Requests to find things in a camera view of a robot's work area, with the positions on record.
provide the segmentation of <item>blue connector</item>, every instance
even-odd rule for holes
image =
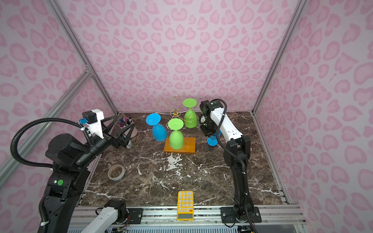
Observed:
[[[83,125],[83,124],[86,124],[87,123],[87,119],[86,118],[83,118],[83,119],[79,119],[79,122]]]

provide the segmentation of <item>cable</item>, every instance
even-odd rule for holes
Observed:
[[[225,225],[226,227],[229,227],[229,228],[234,227],[235,224],[236,224],[236,217],[235,217],[235,216],[234,216],[234,222],[233,222],[233,225],[228,226],[226,223],[224,223],[224,225]]]
[[[230,150],[228,150],[226,148],[226,146],[220,141],[220,137],[219,137],[219,131],[220,131],[220,127],[222,126],[223,124],[223,120],[224,120],[224,117],[225,117],[225,113],[227,111],[227,103],[222,100],[222,99],[213,99],[212,101],[220,101],[224,104],[224,110],[223,110],[223,115],[222,115],[222,118],[220,119],[220,122],[219,122],[219,125],[217,126],[216,128],[216,140],[217,142],[219,143],[219,145],[227,152],[229,153],[233,158],[235,158],[238,162],[241,163],[241,166],[242,166],[242,175],[244,176],[244,180],[247,180],[247,177],[246,177],[246,171],[245,171],[245,163],[242,161],[242,159],[240,159],[237,155],[233,154]],[[258,233],[253,225],[253,223],[251,222],[251,219],[249,218],[249,214],[248,214],[248,210],[247,210],[247,195],[249,193],[249,190],[248,190],[248,184],[247,182],[244,182],[244,189],[245,189],[245,192],[247,193],[245,196],[244,196],[244,208],[245,208],[245,213],[246,213],[246,217],[247,217],[247,220],[249,221],[249,224],[250,224],[250,227],[251,227],[251,230],[254,232],[254,233]]]
[[[90,146],[94,145],[94,143],[91,141],[91,139],[88,135],[87,129],[82,124],[73,122],[71,120],[62,119],[62,118],[42,118],[42,119],[38,119],[38,120],[35,120],[35,121],[32,121],[32,122],[28,123],[27,125],[22,127],[20,130],[18,130],[18,132],[14,135],[14,137],[12,139],[12,142],[10,143],[10,153],[12,154],[13,158],[17,162],[22,163],[24,165],[28,165],[28,166],[52,168],[52,166],[53,166],[52,164],[31,162],[31,161],[28,161],[28,160],[22,158],[19,155],[18,149],[17,149],[18,142],[19,142],[21,136],[31,127],[33,127],[35,125],[38,125],[38,124],[41,124],[41,123],[44,123],[44,122],[62,122],[62,123],[66,123],[66,124],[76,126],[80,129],[84,128],[83,133],[84,133],[85,138],[87,139],[88,144]]]
[[[104,207],[98,207],[98,208],[95,210],[96,214],[98,215],[97,210],[102,210],[103,208],[104,208]]]
[[[253,223],[254,223],[254,227],[255,227],[255,221],[254,221],[254,218],[251,216],[251,219],[253,220]]]
[[[127,224],[126,224],[126,230],[127,230],[127,226],[128,226],[128,223],[131,221],[131,215],[128,215],[128,220],[127,220]]]
[[[44,207],[45,198],[46,197],[43,196],[41,198],[40,202],[39,202],[39,213],[40,213],[40,217],[41,217],[41,223],[40,223],[38,233],[47,233],[47,231],[48,231],[49,220],[48,220],[48,215],[47,215],[46,209]]]

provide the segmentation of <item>yellow calculator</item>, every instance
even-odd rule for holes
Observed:
[[[180,191],[178,193],[177,220],[194,219],[194,193],[192,191]]]

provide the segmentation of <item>black mounting plate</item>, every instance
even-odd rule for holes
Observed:
[[[140,224],[142,219],[142,208],[129,208],[127,210],[128,214],[131,216],[131,220],[128,224]]]
[[[236,220],[236,213],[234,212],[233,207],[221,207],[220,216],[222,217],[223,223],[235,222],[236,224],[239,224],[239,222]],[[261,223],[261,216],[258,207],[254,207],[254,212],[251,213],[251,216],[253,217],[255,223]]]

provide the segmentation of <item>tape roll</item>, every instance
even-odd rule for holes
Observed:
[[[122,169],[122,172],[119,174],[119,176],[117,177],[112,177],[112,172],[114,171],[114,169],[120,167]],[[112,166],[109,171],[107,171],[107,176],[109,177],[110,180],[119,180],[120,178],[122,178],[124,176],[124,167],[120,164],[116,164],[114,166]]]

